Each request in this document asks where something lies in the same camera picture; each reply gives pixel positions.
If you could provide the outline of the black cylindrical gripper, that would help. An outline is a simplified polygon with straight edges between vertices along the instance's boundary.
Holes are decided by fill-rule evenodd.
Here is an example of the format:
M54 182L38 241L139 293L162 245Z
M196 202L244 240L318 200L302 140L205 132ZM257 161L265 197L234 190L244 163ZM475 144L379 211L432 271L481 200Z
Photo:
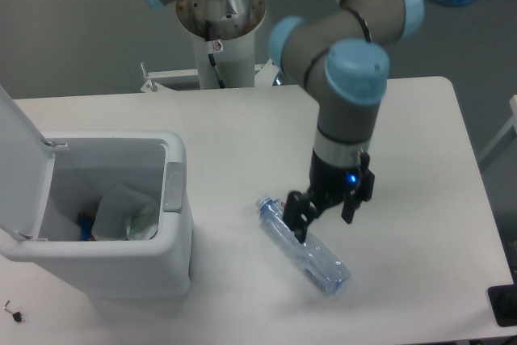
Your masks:
M313 151L309 170L309 191L291 191L284 207L284 224L298 242L305 242L309 225L324 210L343 203L341 217L351 224L355 211L372 198L375 174L369 169L369 153L361 153L359 164L337 167L324 162Z

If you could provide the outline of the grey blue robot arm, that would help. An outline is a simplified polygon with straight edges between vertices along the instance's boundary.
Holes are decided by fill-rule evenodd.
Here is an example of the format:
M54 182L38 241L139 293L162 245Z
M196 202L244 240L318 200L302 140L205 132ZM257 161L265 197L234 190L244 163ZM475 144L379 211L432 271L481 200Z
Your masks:
M254 51L246 46L265 14L263 0L146 0L175 4L195 40L200 87L254 85ZM279 70L319 106L307 192L289 193L284 223L303 242L310 223L341 205L351 222L372 197L368 146L389 75L386 44L415 32L423 0L336 0L317 22L287 17L273 28L268 53Z

